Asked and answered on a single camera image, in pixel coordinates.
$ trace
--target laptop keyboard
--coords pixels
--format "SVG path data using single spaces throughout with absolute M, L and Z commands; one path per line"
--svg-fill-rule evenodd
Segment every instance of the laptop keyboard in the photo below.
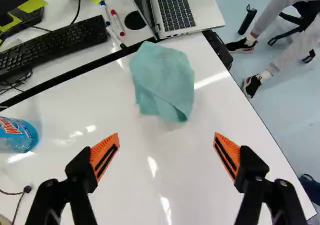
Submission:
M 158 3 L 166 32 L 196 26 L 188 0 L 158 0 Z

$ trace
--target marker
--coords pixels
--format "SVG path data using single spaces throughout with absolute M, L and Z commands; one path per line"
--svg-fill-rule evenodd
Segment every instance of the marker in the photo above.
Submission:
M 118 32 L 119 32 L 119 35 L 120 35 L 121 37 L 125 36 L 126 33 L 125 33 L 125 30 L 124 30 L 124 27 L 122 26 L 122 24 L 121 24 L 121 22 L 120 22 L 120 20 L 119 20 L 119 17 L 118 17 L 118 15 L 117 15 L 117 13 L 116 13 L 116 11 L 115 11 L 114 9 L 112 9 L 112 10 L 110 11 L 110 13 L 111 13 L 112 19 L 113 19 L 113 21 L 114 21 L 115 27 L 116 27 L 116 29 L 117 29 Z
M 106 18 L 102 15 L 104 17 L 104 20 L 105 21 L 111 21 L 105 1 L 101 1 L 100 5 L 101 5 L 101 7 L 104 7 L 104 10 L 105 10 Z
M 111 37 L 113 37 L 113 39 L 116 41 L 119 47 L 122 49 L 126 48 L 127 46 L 121 41 L 120 37 L 118 37 L 118 35 L 112 30 L 110 26 L 111 23 L 109 21 L 106 21 L 105 25 L 106 25 L 107 32 L 110 34 Z

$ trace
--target white pants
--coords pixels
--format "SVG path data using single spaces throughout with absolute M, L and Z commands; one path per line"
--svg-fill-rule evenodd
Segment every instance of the white pants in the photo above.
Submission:
M 297 2 L 308 2 L 315 0 L 271 0 L 256 21 L 253 33 L 260 35 L 276 19 L 282 10 Z M 317 15 L 313 23 L 293 41 L 293 43 L 278 56 L 266 69 L 275 74 L 286 68 L 293 62 L 303 59 L 310 50 L 320 42 L 320 14 Z

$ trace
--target shoe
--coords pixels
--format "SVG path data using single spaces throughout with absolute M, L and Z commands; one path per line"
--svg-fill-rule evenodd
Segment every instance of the shoe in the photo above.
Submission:
M 258 88 L 261 86 L 261 78 L 262 77 L 257 74 L 244 80 L 242 91 L 247 98 L 252 99 L 254 97 Z
M 226 44 L 226 49 L 230 53 L 249 53 L 255 48 L 258 41 L 255 41 L 251 46 L 246 45 L 246 41 L 247 39 L 243 38 L 239 41 L 229 42 Z

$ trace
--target black water bottle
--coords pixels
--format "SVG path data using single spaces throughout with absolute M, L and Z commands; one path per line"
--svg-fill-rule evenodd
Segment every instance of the black water bottle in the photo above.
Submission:
M 241 24 L 241 27 L 238 31 L 238 34 L 240 35 L 245 34 L 245 32 L 247 31 L 247 29 L 249 28 L 250 24 L 252 23 L 252 21 L 254 20 L 257 14 L 256 9 L 254 8 L 250 9 L 250 4 L 246 7 L 246 11 L 247 11 L 247 14 L 245 16 L 245 19 L 243 20 L 243 23 Z

